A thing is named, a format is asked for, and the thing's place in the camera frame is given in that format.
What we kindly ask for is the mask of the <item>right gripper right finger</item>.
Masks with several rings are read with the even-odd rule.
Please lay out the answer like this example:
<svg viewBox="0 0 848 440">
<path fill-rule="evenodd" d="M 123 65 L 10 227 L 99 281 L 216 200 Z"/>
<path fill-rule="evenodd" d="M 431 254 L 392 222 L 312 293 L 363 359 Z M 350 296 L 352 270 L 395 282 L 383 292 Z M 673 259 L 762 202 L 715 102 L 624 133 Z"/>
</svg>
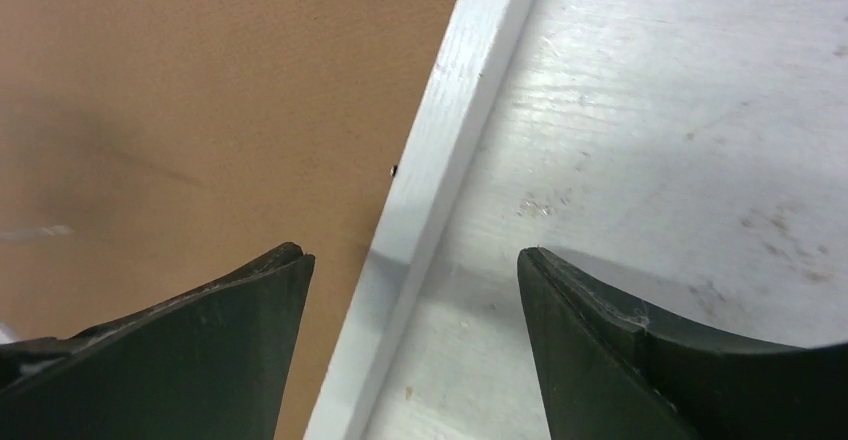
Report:
<svg viewBox="0 0 848 440">
<path fill-rule="evenodd" d="M 687 319 L 548 249 L 517 280 L 554 439 L 843 439 L 847 347 L 802 348 Z"/>
</svg>

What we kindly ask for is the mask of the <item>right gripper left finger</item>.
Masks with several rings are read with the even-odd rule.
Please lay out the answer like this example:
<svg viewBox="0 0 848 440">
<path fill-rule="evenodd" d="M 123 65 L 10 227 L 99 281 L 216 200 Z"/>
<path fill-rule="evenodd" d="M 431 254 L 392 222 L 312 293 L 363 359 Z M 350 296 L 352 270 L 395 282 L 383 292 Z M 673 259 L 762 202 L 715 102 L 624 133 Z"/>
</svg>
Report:
<svg viewBox="0 0 848 440">
<path fill-rule="evenodd" d="M 271 439 L 315 258 L 281 244 L 69 338 L 1 348 L 5 439 Z"/>
</svg>

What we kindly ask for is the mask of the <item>white picture frame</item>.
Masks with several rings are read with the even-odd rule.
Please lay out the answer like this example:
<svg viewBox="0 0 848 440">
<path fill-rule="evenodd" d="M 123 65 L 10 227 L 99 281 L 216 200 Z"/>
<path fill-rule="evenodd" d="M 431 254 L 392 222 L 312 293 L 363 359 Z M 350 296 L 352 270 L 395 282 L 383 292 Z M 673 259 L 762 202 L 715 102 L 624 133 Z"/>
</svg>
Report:
<svg viewBox="0 0 848 440">
<path fill-rule="evenodd" d="M 273 439 L 357 281 L 415 278 L 533 0 L 1 0 L 1 331 L 67 337 L 291 241 L 317 259 Z"/>
</svg>

